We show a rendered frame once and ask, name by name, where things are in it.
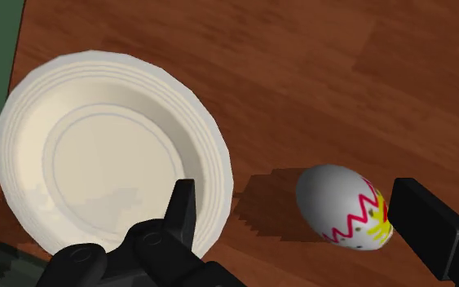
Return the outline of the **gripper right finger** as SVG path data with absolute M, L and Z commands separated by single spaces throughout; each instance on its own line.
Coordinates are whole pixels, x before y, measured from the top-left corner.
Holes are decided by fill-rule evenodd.
M 459 214 L 413 178 L 397 178 L 388 219 L 438 280 L 459 287 Z

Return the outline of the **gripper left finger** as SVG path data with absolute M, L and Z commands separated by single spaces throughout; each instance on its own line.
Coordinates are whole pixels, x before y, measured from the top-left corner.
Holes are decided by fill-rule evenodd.
M 136 223 L 109 253 L 95 243 L 61 249 L 36 287 L 245 287 L 221 264 L 192 252 L 195 226 L 195 181 L 179 179 L 163 219 Z

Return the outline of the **white egg with red zigzag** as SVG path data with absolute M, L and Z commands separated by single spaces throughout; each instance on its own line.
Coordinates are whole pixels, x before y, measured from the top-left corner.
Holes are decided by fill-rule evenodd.
M 304 170 L 296 201 L 308 225 L 331 244 L 376 250 L 393 235 L 383 195 L 346 167 L 327 164 Z

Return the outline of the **white ribbed plate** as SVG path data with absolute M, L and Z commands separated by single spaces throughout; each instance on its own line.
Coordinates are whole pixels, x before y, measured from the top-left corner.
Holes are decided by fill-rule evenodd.
M 0 185 L 48 253 L 117 248 L 135 223 L 160 219 L 175 182 L 196 184 L 192 251 L 205 255 L 232 204 L 227 145 L 185 85 L 133 56 L 83 51 L 30 72 L 0 115 Z

